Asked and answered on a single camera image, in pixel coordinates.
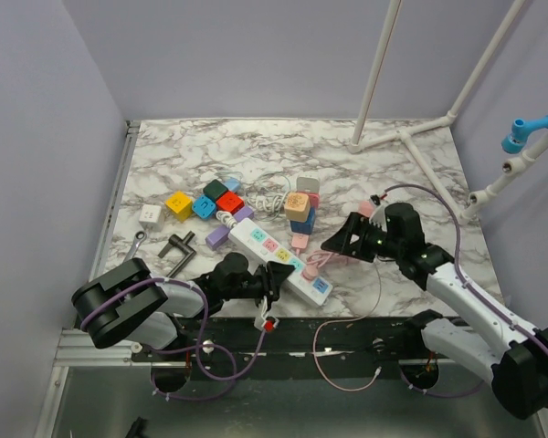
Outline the pink round plug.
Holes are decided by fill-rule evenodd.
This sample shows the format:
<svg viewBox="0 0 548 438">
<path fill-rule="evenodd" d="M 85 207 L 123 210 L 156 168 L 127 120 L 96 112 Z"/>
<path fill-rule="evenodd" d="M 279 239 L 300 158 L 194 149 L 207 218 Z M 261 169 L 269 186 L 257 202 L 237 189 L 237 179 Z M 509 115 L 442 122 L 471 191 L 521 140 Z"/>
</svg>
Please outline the pink round plug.
<svg viewBox="0 0 548 438">
<path fill-rule="evenodd" d="M 318 274 L 318 268 L 314 265 L 306 265 L 301 271 L 301 275 L 308 281 L 314 280 Z"/>
</svg>

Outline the dark green cube socket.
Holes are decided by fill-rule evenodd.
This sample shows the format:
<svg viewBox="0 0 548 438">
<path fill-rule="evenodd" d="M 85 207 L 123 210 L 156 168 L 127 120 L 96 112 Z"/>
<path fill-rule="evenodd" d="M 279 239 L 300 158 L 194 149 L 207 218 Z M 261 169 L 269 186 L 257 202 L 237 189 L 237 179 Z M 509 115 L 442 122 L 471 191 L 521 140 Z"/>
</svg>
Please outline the dark green cube socket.
<svg viewBox="0 0 548 438">
<path fill-rule="evenodd" d="M 219 180 L 214 179 L 203 188 L 203 194 L 213 203 L 228 192 L 228 188 Z"/>
</svg>

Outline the white tiger cube adapter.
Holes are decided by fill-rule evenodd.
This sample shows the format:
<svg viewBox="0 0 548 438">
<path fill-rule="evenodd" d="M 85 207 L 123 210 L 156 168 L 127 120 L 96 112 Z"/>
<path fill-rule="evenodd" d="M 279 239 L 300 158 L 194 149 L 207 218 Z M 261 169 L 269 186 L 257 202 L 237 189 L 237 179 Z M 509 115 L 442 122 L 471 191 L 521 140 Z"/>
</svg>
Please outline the white tiger cube adapter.
<svg viewBox="0 0 548 438">
<path fill-rule="evenodd" d="M 138 222 L 145 230 L 160 232 L 163 229 L 164 218 L 161 205 L 145 204 L 141 209 Z"/>
</svg>

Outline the yellow cube socket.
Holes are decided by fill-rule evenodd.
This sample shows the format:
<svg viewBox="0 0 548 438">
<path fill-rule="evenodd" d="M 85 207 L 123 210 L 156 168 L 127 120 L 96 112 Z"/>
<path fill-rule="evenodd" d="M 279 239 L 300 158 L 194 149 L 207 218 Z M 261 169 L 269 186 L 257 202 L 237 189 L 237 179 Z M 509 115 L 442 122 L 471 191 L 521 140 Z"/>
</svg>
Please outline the yellow cube socket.
<svg viewBox="0 0 548 438">
<path fill-rule="evenodd" d="M 181 191 L 173 193 L 164 202 L 168 211 L 180 223 L 185 222 L 193 214 L 193 203 L 193 198 Z"/>
</svg>

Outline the pink cube socket adapter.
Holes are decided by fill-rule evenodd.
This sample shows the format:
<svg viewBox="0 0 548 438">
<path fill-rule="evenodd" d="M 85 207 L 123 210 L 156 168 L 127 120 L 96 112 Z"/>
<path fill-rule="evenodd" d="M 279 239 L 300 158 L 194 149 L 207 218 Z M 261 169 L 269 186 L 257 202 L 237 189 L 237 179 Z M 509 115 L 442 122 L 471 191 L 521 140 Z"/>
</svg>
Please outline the pink cube socket adapter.
<svg viewBox="0 0 548 438">
<path fill-rule="evenodd" d="M 369 201 L 361 201 L 358 205 L 358 213 L 364 217 L 370 218 L 375 210 L 375 205 Z"/>
</svg>

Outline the red cube socket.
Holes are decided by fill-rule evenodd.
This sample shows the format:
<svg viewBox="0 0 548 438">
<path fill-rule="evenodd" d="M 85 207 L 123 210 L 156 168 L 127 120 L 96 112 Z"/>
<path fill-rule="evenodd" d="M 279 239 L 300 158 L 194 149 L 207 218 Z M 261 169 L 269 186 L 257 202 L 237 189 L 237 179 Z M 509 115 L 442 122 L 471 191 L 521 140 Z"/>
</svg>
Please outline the red cube socket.
<svg viewBox="0 0 548 438">
<path fill-rule="evenodd" d="M 230 214 L 237 213 L 244 206 L 245 203 L 243 199 L 231 191 L 225 192 L 222 196 L 216 199 L 217 209 Z"/>
</svg>

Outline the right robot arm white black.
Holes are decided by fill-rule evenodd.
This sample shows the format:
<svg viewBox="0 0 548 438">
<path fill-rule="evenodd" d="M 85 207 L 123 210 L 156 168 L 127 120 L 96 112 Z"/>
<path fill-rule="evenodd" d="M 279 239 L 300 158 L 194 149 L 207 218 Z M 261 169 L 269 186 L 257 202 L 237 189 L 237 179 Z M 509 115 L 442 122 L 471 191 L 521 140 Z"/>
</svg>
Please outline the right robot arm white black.
<svg viewBox="0 0 548 438">
<path fill-rule="evenodd" d="M 440 353 L 487 383 L 501 406 L 525 420 L 548 409 L 548 328 L 516 315 L 474 283 L 453 255 L 427 242 L 409 203 L 385 208 L 385 224 L 352 212 L 321 249 L 365 262 L 391 258 L 400 272 L 439 298 L 471 327 L 466 332 L 435 312 L 416 319 L 402 335 L 415 358 Z"/>
</svg>

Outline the white power strip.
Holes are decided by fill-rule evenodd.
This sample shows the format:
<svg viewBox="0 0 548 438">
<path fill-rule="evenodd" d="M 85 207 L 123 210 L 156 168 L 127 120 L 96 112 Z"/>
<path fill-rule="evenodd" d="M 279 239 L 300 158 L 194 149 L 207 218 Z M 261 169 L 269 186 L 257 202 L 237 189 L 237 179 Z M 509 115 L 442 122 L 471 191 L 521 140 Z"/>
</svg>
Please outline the white power strip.
<svg viewBox="0 0 548 438">
<path fill-rule="evenodd" d="M 250 259 L 260 264 L 276 262 L 293 267 L 293 272 L 283 286 L 312 306 L 322 306 L 333 290 L 332 284 L 322 276 L 307 278 L 307 267 L 288 248 L 260 228 L 251 219 L 238 222 L 230 231 L 229 239 Z"/>
</svg>

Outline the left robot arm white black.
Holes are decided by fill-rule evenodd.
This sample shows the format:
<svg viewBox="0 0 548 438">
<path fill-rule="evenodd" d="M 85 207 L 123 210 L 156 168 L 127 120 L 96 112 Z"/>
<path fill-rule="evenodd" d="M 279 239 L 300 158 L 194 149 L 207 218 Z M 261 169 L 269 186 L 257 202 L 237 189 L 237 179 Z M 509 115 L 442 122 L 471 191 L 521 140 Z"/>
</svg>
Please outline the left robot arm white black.
<svg viewBox="0 0 548 438">
<path fill-rule="evenodd" d="M 123 262 L 80 287 L 71 303 L 80 329 L 94 346 L 106 349 L 122 340 L 147 345 L 164 360 L 175 360 L 184 349 L 175 318 L 205 320 L 229 300 L 251 300 L 258 308 L 254 327 L 269 333 L 279 321 L 269 314 L 283 283 L 296 267 L 276 261 L 251 273 L 240 253 L 226 255 L 212 271 L 193 280 L 153 277 L 138 257 Z"/>
</svg>

